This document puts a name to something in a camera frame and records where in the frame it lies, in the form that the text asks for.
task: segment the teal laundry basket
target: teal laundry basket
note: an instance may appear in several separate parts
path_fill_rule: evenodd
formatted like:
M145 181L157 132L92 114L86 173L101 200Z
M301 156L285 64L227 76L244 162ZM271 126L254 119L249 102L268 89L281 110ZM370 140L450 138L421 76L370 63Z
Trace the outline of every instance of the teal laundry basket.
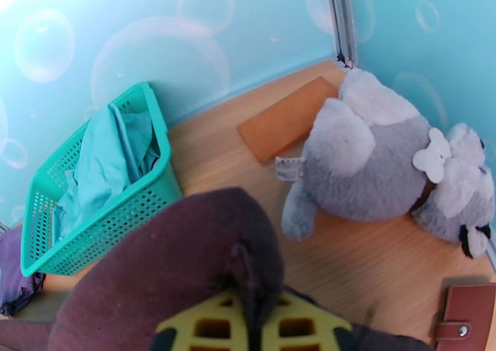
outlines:
M166 123L150 85L136 84L113 104L122 113L149 111L154 130L152 147L160 154L158 163L86 222L55 242L53 208L68 188L64 172L76 167L88 123L78 129L39 168L31 183L21 239L20 267L24 276L35 272L74 275L101 258L131 230L182 197L171 166Z

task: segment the teal cloth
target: teal cloth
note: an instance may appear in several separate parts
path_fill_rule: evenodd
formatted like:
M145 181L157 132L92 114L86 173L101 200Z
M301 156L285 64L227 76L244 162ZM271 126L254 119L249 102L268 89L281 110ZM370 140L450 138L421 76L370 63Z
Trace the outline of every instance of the teal cloth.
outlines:
M68 189L53 210L59 241L152 169L158 158L150 147L148 112L121 114L115 105L100 109L82 139L79 161L66 171Z

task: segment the purple cloth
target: purple cloth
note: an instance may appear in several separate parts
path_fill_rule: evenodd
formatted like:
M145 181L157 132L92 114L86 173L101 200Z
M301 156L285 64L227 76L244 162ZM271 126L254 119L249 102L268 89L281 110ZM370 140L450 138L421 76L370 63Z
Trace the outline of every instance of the purple cloth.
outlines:
M45 274L26 278L20 272L20 226L0 234L0 314L11 317L43 288Z

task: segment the orange board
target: orange board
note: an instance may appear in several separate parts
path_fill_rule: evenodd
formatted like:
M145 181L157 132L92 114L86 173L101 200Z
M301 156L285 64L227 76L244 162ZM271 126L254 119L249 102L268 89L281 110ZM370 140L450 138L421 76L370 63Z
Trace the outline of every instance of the orange board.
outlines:
M259 162L272 159L305 140L315 117L338 89L318 77L263 112L237 126L237 131Z

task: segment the gray plush toy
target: gray plush toy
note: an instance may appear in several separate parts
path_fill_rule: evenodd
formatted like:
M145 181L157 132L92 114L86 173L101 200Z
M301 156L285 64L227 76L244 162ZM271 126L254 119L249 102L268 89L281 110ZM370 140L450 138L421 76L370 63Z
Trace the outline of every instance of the gray plush toy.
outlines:
M445 139L406 99L355 68L328 99L305 142L303 178L286 198L284 233L313 232L317 208L356 221L408 213L429 181L437 186L413 212L434 236L461 242L479 257L495 213L494 182L484 144L465 124Z

